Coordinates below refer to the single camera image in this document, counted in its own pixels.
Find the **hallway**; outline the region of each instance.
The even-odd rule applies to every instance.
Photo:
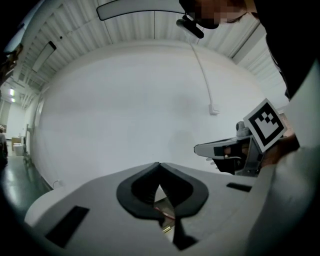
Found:
[[[52,190],[32,164],[24,163],[23,156],[8,157],[8,165],[1,173],[1,186],[19,221],[24,221],[34,201]]]

